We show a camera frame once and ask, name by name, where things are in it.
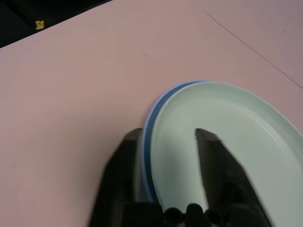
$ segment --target pink table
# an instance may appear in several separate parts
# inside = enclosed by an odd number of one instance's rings
[[[301,11],[224,2],[114,0],[0,49],[0,225],[85,226],[123,135],[182,81],[246,88],[303,131]]]

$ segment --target plate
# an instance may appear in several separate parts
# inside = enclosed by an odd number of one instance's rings
[[[244,166],[276,227],[303,223],[303,137],[274,107],[241,88],[195,83],[174,93],[157,115],[151,174],[159,203],[182,212],[207,202],[195,128],[217,134]]]
[[[142,182],[144,188],[144,195],[146,198],[141,198],[141,201],[149,201],[149,202],[158,202],[158,198],[156,195],[156,191],[154,188],[154,184],[152,181],[152,172],[151,172],[151,159],[150,159],[150,147],[151,147],[151,138],[152,138],[152,129],[155,123],[155,120],[158,116],[159,111],[161,110],[162,106],[165,102],[177,91],[180,89],[194,83],[201,83],[201,82],[209,82],[209,80],[193,80],[187,81],[181,84],[178,84],[172,87],[170,90],[165,92],[153,105],[150,110],[150,113],[147,117],[147,120],[144,125],[143,131],[143,140],[141,144],[141,173],[142,173]]]

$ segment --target stacked plates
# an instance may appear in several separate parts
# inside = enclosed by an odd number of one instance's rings
[[[217,134],[244,166],[276,227],[303,223],[303,136],[274,107],[241,88],[191,81],[152,108],[141,142],[148,201],[207,209],[195,128]]]

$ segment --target yellow sticker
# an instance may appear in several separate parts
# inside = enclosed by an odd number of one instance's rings
[[[38,20],[36,21],[36,30],[44,28],[44,21],[43,20]]]

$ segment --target blue plate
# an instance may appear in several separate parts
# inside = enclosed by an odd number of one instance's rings
[[[154,184],[152,181],[152,170],[151,170],[151,139],[152,139],[152,129],[157,118],[157,115],[165,104],[165,102],[180,89],[199,82],[209,82],[209,80],[194,80],[188,81],[176,85],[175,87],[164,93],[157,102],[153,105],[147,120],[144,125],[143,139],[141,144],[141,175],[143,180],[143,187],[149,202],[158,202]]]

